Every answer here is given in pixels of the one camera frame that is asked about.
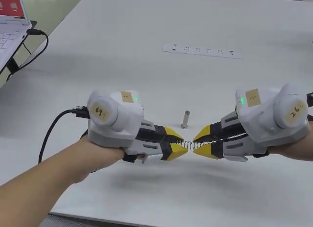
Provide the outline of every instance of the red screen display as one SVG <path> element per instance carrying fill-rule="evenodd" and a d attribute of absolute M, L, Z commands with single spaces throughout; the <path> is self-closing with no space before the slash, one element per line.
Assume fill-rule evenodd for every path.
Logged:
<path fill-rule="evenodd" d="M 0 0 L 0 15 L 25 18 L 20 0 Z"/>

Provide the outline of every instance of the metal cylinder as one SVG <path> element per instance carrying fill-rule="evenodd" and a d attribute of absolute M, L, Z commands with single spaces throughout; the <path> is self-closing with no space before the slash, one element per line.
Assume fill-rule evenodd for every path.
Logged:
<path fill-rule="evenodd" d="M 182 120 L 181 128 L 187 129 L 189 115 L 190 115 L 190 112 L 189 111 L 185 111 L 185 115 L 184 115 L 184 119 Z"/>

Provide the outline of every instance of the table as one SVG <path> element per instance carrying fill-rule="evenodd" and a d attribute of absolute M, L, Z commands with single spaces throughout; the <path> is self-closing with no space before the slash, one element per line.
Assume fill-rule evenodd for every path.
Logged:
<path fill-rule="evenodd" d="M 309 3 L 284 0 L 82 0 L 46 52 L 0 90 L 0 183 L 37 163 L 53 119 L 85 105 L 93 89 L 138 90 L 145 118 L 186 140 L 233 111 L 239 87 L 292 82 L 312 92 L 312 13 Z M 228 47 L 243 59 L 165 53 L 165 43 Z M 86 127 L 62 118 L 44 158 Z M 312 169 L 280 156 L 121 161 L 71 186 L 52 213 L 136 226 L 311 226 Z"/>

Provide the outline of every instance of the white power strip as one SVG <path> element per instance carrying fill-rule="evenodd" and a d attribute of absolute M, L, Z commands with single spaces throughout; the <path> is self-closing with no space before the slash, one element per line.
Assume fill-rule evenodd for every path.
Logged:
<path fill-rule="evenodd" d="M 211 48 L 205 48 L 205 47 L 190 47 L 187 45 L 178 45 L 178 44 L 165 44 L 163 47 L 163 51 L 193 54 L 193 55 L 200 55 L 200 56 L 242 59 L 239 52 L 236 52 L 230 49 L 211 49 Z"/>

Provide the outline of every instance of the spring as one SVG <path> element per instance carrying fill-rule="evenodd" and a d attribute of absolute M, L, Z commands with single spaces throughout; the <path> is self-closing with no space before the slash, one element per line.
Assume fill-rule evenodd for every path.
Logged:
<path fill-rule="evenodd" d="M 197 148 L 199 148 L 200 146 L 203 146 L 207 143 L 202 143 L 202 142 L 193 142 L 193 141 L 189 141 L 189 140 L 184 140 L 184 141 L 178 141 L 176 142 L 176 144 L 187 148 L 188 150 L 195 150 Z"/>

